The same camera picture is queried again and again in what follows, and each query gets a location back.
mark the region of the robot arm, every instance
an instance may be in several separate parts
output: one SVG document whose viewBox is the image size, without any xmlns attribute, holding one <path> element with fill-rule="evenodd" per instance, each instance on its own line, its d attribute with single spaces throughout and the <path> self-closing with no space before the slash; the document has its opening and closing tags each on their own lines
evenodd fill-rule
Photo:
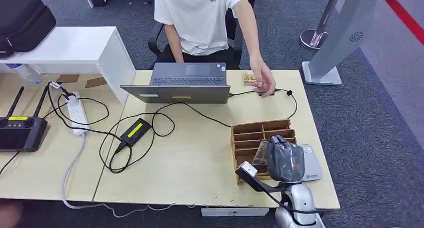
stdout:
<svg viewBox="0 0 424 228">
<path fill-rule="evenodd" d="M 267 161 L 268 173 L 272 179 L 280 181 L 271 187 L 255 176 L 257 170 L 249 162 L 243 162 L 235 171 L 255 191 L 267 193 L 280 207 L 275 212 L 275 221 L 280 228 L 323 228 L 325 227 L 315 210 L 312 193 L 302 184 L 305 173 L 303 148 L 287 142 L 280 135 L 268 139 Z M 281 192 L 278 201 L 270 193 Z"/>
</svg>

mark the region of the chair armrest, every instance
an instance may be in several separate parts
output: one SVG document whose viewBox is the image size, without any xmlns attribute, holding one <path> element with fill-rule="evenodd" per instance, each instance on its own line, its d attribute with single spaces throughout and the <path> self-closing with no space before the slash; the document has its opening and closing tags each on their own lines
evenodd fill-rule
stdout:
<svg viewBox="0 0 424 228">
<path fill-rule="evenodd" d="M 233 48 L 235 50 L 235 60 L 237 61 L 237 64 L 240 64 L 240 61 L 242 59 L 242 49 L 243 49 L 243 34 L 242 29 L 240 28 L 239 20 L 235 20 L 236 22 L 236 29 L 235 29 L 235 36 L 234 36 L 234 44 Z"/>
<path fill-rule="evenodd" d="M 158 48 L 158 37 L 162 31 L 162 28 L 164 27 L 163 23 L 157 22 L 150 34 L 150 37 L 148 38 L 148 47 L 150 49 L 150 51 L 152 51 L 154 54 L 159 55 L 161 53 L 161 51 Z"/>
</svg>

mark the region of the black pants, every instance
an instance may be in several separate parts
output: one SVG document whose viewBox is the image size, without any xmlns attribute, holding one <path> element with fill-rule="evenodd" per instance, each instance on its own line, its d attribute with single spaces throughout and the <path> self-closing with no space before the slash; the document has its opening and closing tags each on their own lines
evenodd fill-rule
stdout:
<svg viewBox="0 0 424 228">
<path fill-rule="evenodd" d="M 227 70 L 239 70 L 236 61 L 234 61 L 235 51 L 232 47 L 206 56 L 193 56 L 184 52 L 182 55 L 184 62 L 225 62 Z M 164 51 L 157 56 L 156 62 L 175 62 L 169 44 L 166 45 Z"/>
</svg>

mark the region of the desk surface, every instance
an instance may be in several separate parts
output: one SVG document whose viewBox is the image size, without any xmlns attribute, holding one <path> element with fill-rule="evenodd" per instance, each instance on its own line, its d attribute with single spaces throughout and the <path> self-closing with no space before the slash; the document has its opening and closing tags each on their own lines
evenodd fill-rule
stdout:
<svg viewBox="0 0 424 228">
<path fill-rule="evenodd" d="M 242 71 L 228 71 L 227 82 L 231 92 L 250 90 L 243 86 Z M 339 201 L 321 147 L 314 119 L 310 111 L 302 80 L 298 71 L 273 71 L 277 88 L 293 91 L 298 111 L 291 119 L 297 141 L 310 144 L 323 170 L 319 181 L 305 183 L 312 191 L 318 209 L 339 209 Z M 137 71 L 133 84 L 145 85 L 151 71 Z M 163 104 L 144 104 L 129 96 L 122 117 L 142 112 L 154 112 Z M 224 123 L 235 125 L 248 122 L 285 119 L 294 110 L 293 99 L 284 93 L 268 98 L 245 94 L 230 98 L 228 104 L 194 104 L 199 112 Z M 155 137 L 149 153 L 123 173 L 102 174 L 96 202 L 120 202 L 143 204 L 180 204 L 206 206 L 276 207 L 265 193 L 255 192 L 247 184 L 238 185 L 234 173 L 230 148 L 230 128 L 207 120 L 188 107 L 177 104 L 161 112 L 175 121 L 175 131 L 167 137 Z M 147 121 L 151 115 L 142 116 Z M 127 119 L 118 127 L 123 133 L 136 118 Z M 166 133 L 172 127 L 163 117 L 155 119 L 155 129 Z M 148 131 L 133 147 L 133 159 L 140 157 L 149 147 L 152 130 Z M 112 149 L 118 146 L 114 141 Z M 128 151 L 122 151 L 114 161 L 121 166 Z M 275 181 L 266 181 L 275 185 Z"/>
<path fill-rule="evenodd" d="M 13 113 L 15 116 L 31 116 L 37 106 L 41 93 L 49 80 L 55 81 L 59 75 L 47 75 L 41 85 L 24 85 L 14 74 L 0 74 L 0 114 L 5 116 L 21 85 L 25 86 L 22 97 Z M 123 105 L 118 101 L 108 86 L 84 89 L 87 79 L 100 75 L 82 75 L 76 83 L 65 87 L 69 92 L 78 91 L 81 97 L 89 97 L 104 102 L 110 111 L 106 120 L 91 125 L 97 130 L 108 130 L 121 116 Z M 52 90 L 53 101 L 56 105 L 59 92 Z M 83 102 L 88 121 L 103 117 L 106 112 L 99 104 Z M 40 117 L 51 111 L 48 97 L 45 98 Z M 55 115 L 49 115 L 47 133 L 41 148 L 34 153 L 21 153 L 0 175 L 0 197 L 11 199 L 41 199 L 60 200 L 61 181 L 66 168 L 81 147 L 81 137 L 73 134 Z M 105 136 L 90 133 L 86 139 L 85 149 L 68 179 L 67 197 L 69 200 L 91 201 L 93 199 L 102 172 L 99 159 L 99 145 Z M 105 142 L 104 155 L 109 151 L 112 138 Z M 2 167 L 15 153 L 0 153 Z"/>
</svg>

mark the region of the water bottle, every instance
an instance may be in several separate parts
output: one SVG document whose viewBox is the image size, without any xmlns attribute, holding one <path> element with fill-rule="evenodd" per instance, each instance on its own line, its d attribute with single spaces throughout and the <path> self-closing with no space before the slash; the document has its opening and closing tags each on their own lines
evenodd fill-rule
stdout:
<svg viewBox="0 0 424 228">
<path fill-rule="evenodd" d="M 6 65 L 15 71 L 27 84 L 39 84 L 43 79 L 39 70 L 29 64 L 7 63 Z"/>
</svg>

